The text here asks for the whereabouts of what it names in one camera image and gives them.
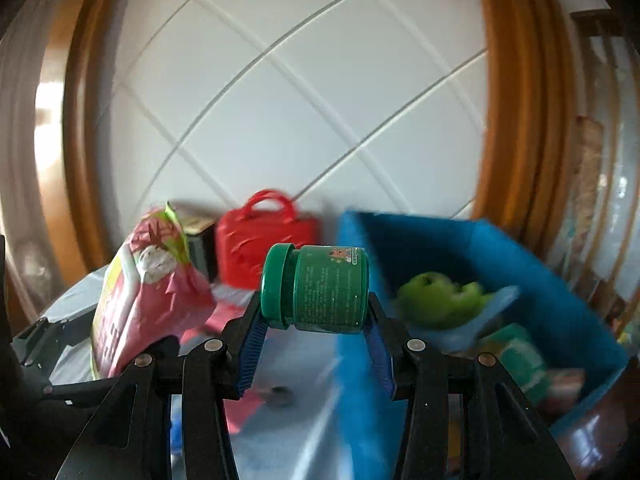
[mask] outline pink packaging bag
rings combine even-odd
[[[113,377],[149,345],[203,325],[216,302],[175,212],[147,214],[109,265],[92,325],[92,374]]]

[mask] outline green jar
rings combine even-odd
[[[262,271],[260,304],[268,325],[310,332],[362,330],[369,295],[369,262],[356,247],[275,244]]]

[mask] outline red suitcase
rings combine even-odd
[[[277,211],[255,210],[264,200],[276,200]],[[297,248],[316,245],[319,222],[300,216],[293,202],[281,192],[265,189],[253,195],[240,209],[232,209],[218,223],[216,253],[220,280],[227,285],[256,290],[260,288],[262,266],[273,244],[286,242]]]

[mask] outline metal screw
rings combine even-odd
[[[488,367],[495,365],[495,357],[492,354],[480,354],[478,356],[478,361],[480,361],[481,365]]]
[[[145,366],[149,366],[153,360],[154,359],[149,354],[140,354],[136,357],[136,360],[133,361],[133,364],[139,368],[144,368]]]
[[[222,341],[220,339],[209,339],[204,343],[204,349],[207,352],[217,352],[222,348]]]
[[[424,344],[422,339],[409,339],[406,343],[406,347],[412,352],[422,352],[427,345]]]

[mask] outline green toy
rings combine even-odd
[[[444,274],[425,272],[400,287],[397,302],[408,322],[448,330],[475,318],[491,297],[478,282],[460,286]]]

